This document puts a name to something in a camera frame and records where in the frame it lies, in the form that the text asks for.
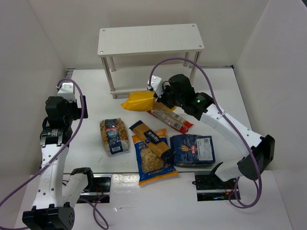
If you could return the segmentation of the yellow macaroni pasta bag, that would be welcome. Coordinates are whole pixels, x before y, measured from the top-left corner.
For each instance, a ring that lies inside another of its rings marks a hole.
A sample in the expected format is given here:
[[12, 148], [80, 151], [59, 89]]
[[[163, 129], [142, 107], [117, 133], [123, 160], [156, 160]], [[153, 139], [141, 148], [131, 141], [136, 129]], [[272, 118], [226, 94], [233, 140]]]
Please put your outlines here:
[[128, 111], [147, 112], [151, 110], [158, 110], [162, 112], [172, 112], [177, 107], [168, 108], [161, 102], [158, 102], [154, 97], [154, 92], [132, 92], [128, 99], [121, 104], [121, 107]]

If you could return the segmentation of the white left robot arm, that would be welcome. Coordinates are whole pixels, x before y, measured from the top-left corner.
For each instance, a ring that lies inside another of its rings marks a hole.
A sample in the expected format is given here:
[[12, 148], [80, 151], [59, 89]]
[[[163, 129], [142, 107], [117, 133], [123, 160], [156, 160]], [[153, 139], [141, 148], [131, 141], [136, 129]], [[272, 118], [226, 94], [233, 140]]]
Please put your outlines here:
[[42, 124], [40, 145], [42, 172], [32, 208], [22, 216], [31, 230], [70, 230], [75, 222], [74, 207], [83, 189], [92, 183], [93, 172], [88, 167], [74, 169], [63, 184], [64, 166], [69, 145], [77, 133], [73, 121], [88, 118], [86, 97], [81, 96], [81, 107], [75, 100], [50, 96], [46, 100], [46, 118]]

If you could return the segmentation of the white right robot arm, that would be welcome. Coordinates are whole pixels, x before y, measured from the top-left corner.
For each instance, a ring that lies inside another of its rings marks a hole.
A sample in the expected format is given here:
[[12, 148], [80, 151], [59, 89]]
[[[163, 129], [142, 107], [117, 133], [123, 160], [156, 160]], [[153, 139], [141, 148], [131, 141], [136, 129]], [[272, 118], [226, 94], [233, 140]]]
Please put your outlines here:
[[221, 181], [241, 176], [255, 181], [272, 162], [274, 138], [250, 130], [217, 106], [211, 96], [195, 92], [185, 75], [177, 74], [168, 81], [154, 76], [150, 83], [158, 102], [169, 108], [182, 108], [186, 114], [215, 129], [241, 152], [242, 159], [219, 163], [214, 168], [213, 174]]

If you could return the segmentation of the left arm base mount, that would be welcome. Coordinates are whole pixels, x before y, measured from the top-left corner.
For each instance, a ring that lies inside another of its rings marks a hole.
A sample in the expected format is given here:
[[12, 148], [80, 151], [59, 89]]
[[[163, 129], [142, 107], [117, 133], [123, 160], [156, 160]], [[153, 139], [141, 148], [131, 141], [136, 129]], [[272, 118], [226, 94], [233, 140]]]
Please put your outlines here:
[[110, 187], [111, 187], [111, 174], [95, 173], [92, 179], [93, 184], [85, 188], [77, 203], [85, 203], [81, 201], [84, 199], [92, 204], [109, 203], [110, 201]]

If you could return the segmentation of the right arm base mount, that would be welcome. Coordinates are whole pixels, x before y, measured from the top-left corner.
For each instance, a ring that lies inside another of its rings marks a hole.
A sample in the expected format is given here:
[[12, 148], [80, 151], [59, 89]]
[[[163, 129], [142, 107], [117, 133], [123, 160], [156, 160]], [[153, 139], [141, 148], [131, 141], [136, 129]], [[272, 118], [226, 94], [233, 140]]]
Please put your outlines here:
[[234, 191], [237, 192], [238, 198], [241, 198], [239, 188], [235, 189], [234, 178], [223, 182], [206, 172], [196, 172], [194, 176], [192, 184], [196, 187], [197, 201], [235, 200]]

